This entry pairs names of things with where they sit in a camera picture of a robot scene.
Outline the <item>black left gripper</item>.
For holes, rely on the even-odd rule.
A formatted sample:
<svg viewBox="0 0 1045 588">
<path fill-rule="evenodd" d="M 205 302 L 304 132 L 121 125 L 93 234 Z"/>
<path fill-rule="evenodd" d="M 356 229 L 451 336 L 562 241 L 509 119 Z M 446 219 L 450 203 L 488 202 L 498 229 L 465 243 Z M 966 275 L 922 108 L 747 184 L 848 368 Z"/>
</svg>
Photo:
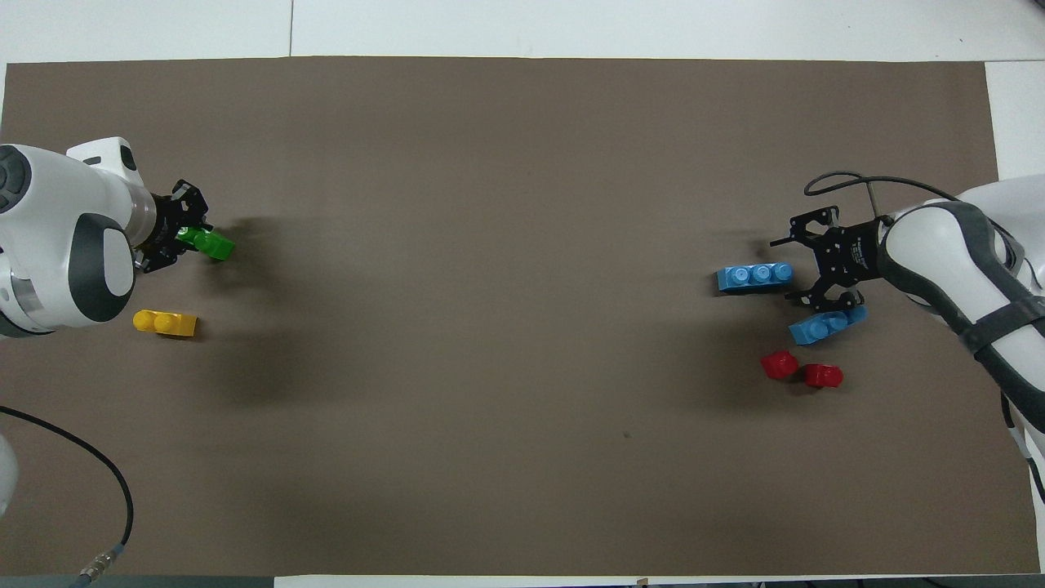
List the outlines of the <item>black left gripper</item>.
<svg viewBox="0 0 1045 588">
<path fill-rule="evenodd" d="M 134 266 L 138 273 L 153 273 L 171 267 L 187 252 L 198 246 L 178 235 L 183 229 L 213 230 L 207 220 L 209 206 L 198 186 L 179 180 L 169 196 L 153 194 L 156 224 L 147 241 L 134 248 Z"/>
</svg>

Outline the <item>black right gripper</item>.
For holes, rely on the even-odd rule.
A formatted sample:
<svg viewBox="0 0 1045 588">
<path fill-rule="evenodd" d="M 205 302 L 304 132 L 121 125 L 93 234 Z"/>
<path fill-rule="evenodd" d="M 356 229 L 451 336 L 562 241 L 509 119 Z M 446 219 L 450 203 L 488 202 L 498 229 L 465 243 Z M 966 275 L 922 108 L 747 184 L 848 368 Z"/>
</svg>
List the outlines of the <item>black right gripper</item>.
<svg viewBox="0 0 1045 588">
<path fill-rule="evenodd" d="M 820 278 L 807 289 L 785 293 L 785 301 L 806 306 L 814 314 L 843 312 L 865 305 L 858 286 L 879 279 L 878 246 L 883 224 L 870 220 L 847 227 L 838 226 L 837 206 L 792 216 L 788 232 L 773 239 L 770 248 L 799 244 L 820 251 Z"/>
</svg>

